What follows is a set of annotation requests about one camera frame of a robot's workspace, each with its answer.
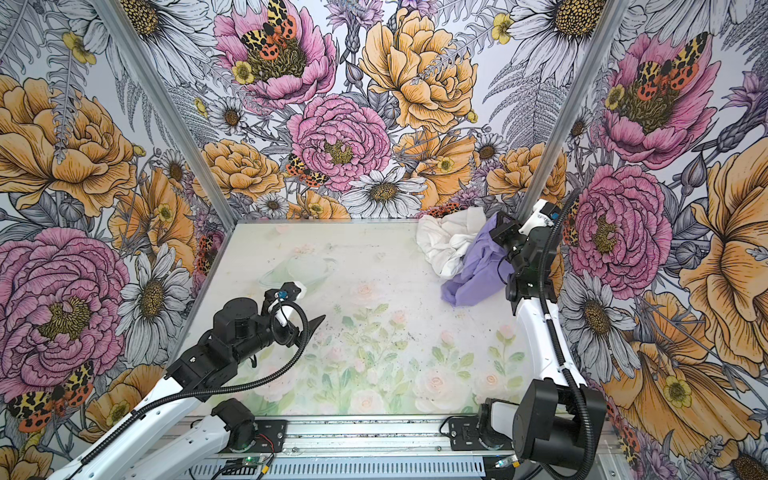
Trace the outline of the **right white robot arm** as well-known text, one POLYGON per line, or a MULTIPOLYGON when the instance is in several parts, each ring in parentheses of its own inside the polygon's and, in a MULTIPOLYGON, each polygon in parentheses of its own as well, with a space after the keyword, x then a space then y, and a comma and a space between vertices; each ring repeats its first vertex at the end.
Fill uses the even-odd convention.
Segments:
POLYGON ((532 461, 555 479, 585 479, 606 403, 581 376, 559 321, 550 270, 563 220, 558 206, 540 201, 525 222, 502 216, 491 231, 512 267, 505 297, 528 341, 533 378, 518 402, 486 400, 478 432, 484 447, 510 448, 514 466, 532 461))

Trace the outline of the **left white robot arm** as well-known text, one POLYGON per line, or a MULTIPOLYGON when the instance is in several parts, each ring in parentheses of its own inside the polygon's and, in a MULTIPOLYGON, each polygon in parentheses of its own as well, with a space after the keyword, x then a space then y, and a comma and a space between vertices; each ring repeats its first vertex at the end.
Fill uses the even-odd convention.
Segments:
POLYGON ((289 372, 326 317, 313 319, 297 302, 277 297, 259 305, 239 297, 214 314, 213 326, 167 369, 149 394, 83 454, 56 470, 53 479, 116 479, 171 427, 213 396, 232 396, 267 385, 289 372), (231 384, 241 363, 272 344, 295 347, 275 372, 231 384))

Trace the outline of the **purple cloth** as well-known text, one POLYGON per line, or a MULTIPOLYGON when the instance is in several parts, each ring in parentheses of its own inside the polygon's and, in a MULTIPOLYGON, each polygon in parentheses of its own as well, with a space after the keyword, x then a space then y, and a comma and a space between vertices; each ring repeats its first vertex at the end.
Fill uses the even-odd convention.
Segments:
POLYGON ((506 250, 491 238, 497 217, 493 214, 480 230, 464 256, 463 269, 441 286, 441 299, 451 306, 477 305, 503 290, 514 272, 506 250))

